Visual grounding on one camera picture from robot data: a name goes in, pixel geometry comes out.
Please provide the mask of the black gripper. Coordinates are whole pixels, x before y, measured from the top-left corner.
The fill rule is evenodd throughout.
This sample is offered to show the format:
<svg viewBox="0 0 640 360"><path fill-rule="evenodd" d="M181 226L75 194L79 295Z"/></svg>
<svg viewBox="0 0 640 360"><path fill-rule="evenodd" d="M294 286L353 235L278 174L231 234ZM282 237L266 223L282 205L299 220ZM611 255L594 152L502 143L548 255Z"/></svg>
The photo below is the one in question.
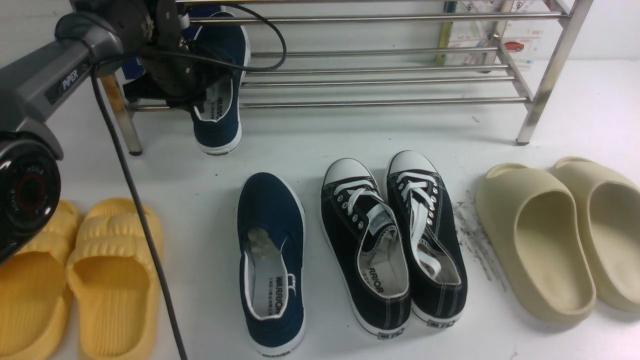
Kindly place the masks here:
<svg viewBox="0 0 640 360"><path fill-rule="evenodd" d="M204 43L195 39L189 11L174 0L146 0L153 21L150 41L136 61L144 74L124 84L126 100L164 101L170 108L203 110L206 89L230 70L192 59L205 57Z"/></svg>

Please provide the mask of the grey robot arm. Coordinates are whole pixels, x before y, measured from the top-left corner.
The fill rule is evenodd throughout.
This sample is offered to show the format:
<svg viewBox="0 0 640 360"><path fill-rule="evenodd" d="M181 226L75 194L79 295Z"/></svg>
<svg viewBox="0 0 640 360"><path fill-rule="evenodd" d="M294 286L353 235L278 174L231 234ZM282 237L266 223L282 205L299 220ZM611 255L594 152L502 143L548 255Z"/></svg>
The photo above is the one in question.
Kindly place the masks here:
<svg viewBox="0 0 640 360"><path fill-rule="evenodd" d="M201 107L205 89L231 69L183 34L186 11L173 0L73 0L54 41L0 71L1 261L50 221L60 200L62 147L46 125L92 76L112 75L128 57L144 74L124 86L127 100Z"/></svg>

